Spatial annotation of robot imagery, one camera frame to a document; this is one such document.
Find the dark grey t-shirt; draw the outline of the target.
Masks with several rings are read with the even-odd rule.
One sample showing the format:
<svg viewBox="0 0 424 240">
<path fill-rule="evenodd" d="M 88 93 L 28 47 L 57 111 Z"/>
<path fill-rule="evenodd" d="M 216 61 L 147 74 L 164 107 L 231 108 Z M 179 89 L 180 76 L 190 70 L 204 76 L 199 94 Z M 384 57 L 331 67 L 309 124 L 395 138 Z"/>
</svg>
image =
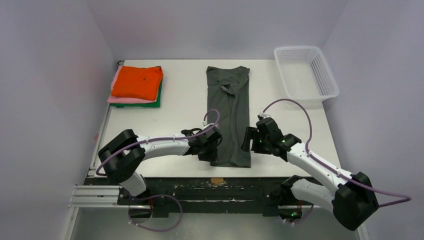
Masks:
<svg viewBox="0 0 424 240">
<path fill-rule="evenodd" d="M 218 129 L 222 135 L 211 166 L 251 167 L 250 152 L 242 150 L 245 131 L 250 126 L 249 74 L 250 69 L 244 66 L 206 69 L 207 109 L 219 111 Z"/>
</svg>

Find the brown tape piece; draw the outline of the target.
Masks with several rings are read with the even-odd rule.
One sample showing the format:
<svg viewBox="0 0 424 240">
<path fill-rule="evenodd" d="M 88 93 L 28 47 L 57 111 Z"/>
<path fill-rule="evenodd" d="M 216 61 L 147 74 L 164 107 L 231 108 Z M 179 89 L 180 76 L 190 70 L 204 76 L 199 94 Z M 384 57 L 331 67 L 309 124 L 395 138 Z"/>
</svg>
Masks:
<svg viewBox="0 0 424 240">
<path fill-rule="evenodd" d="M 213 186 L 220 186 L 223 185 L 225 183 L 225 179 L 222 177 L 212 177 L 210 179 L 210 183 Z"/>
</svg>

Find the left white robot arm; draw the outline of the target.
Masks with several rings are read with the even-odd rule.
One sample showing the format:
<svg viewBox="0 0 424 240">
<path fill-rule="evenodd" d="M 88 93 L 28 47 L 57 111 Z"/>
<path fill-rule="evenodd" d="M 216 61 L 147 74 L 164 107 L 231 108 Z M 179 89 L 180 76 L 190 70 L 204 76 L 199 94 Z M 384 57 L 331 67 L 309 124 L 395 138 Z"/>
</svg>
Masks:
<svg viewBox="0 0 424 240">
<path fill-rule="evenodd" d="M 201 161 L 213 161 L 222 142 L 221 132 L 213 125 L 204 128 L 184 129 L 169 136 L 138 136 L 132 129 L 123 130 L 102 147 L 97 156 L 103 175 L 112 185 L 120 185 L 132 201 L 146 203 L 149 191 L 145 179 L 137 168 L 140 163 L 164 156 L 197 156 Z"/>
</svg>

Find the white plastic basket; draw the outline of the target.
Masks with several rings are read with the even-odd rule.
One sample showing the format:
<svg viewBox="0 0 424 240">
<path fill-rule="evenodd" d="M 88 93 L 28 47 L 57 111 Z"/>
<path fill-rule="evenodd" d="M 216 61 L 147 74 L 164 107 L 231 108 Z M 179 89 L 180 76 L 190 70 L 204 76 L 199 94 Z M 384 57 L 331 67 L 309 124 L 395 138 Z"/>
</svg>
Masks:
<svg viewBox="0 0 424 240">
<path fill-rule="evenodd" d="M 323 102 L 339 96 L 339 87 L 319 47 L 283 46 L 275 48 L 273 54 L 290 99 Z"/>
</svg>

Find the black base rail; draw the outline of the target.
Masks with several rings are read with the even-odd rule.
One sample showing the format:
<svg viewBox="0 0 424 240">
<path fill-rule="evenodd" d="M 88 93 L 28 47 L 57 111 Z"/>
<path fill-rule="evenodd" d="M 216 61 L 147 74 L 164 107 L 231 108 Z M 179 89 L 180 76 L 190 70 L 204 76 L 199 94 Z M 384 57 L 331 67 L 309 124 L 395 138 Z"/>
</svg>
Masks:
<svg viewBox="0 0 424 240">
<path fill-rule="evenodd" d="M 131 197 L 121 186 L 104 177 L 89 177 L 86 186 L 118 186 L 117 207 L 127 207 L 135 218 L 150 214 L 167 218 L 171 213 L 184 214 L 260 214 L 264 217 L 298 218 L 299 209 L 311 203 L 297 199 L 279 202 L 277 191 L 287 177 L 224 177 L 223 185 L 211 185 L 210 177 L 147 177 L 147 191 Z"/>
</svg>

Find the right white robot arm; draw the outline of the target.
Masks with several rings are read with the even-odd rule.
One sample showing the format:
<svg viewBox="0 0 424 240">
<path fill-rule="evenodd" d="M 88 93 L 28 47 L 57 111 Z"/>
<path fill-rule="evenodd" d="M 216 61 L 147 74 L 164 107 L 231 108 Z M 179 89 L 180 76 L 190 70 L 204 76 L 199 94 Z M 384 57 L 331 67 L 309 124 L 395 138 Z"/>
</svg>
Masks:
<svg viewBox="0 0 424 240">
<path fill-rule="evenodd" d="M 356 230 L 379 209 L 377 197 L 370 189 L 372 184 L 366 174 L 353 174 L 320 156 L 314 156 L 298 137 L 291 133 L 283 134 L 271 117 L 261 117 L 255 127 L 245 129 L 241 150 L 281 158 L 301 168 L 317 181 L 313 183 L 293 175 L 277 190 L 279 202 L 292 204 L 299 200 L 324 208 L 351 231 Z"/>
</svg>

